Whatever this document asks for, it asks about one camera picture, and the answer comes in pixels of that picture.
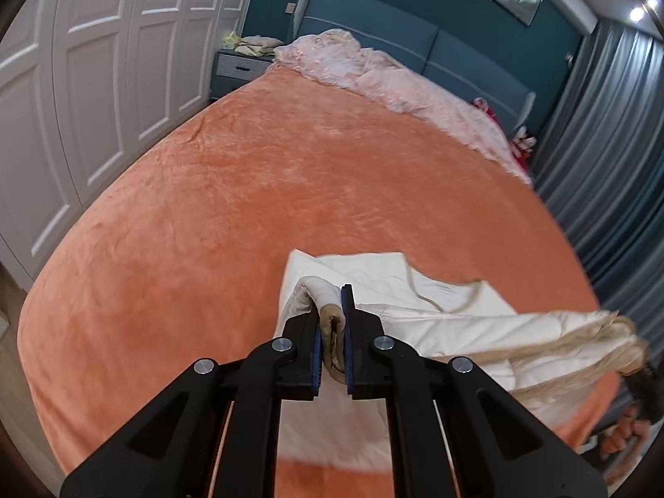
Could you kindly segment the person's right hand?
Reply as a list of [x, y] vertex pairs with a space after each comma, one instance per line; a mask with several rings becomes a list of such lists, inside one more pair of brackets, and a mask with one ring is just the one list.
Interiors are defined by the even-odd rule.
[[611, 486], [629, 476], [640, 459], [640, 452], [648, 441], [650, 421], [640, 418], [636, 405], [630, 406], [618, 419], [617, 425], [600, 445], [600, 459], [611, 457], [603, 477]]

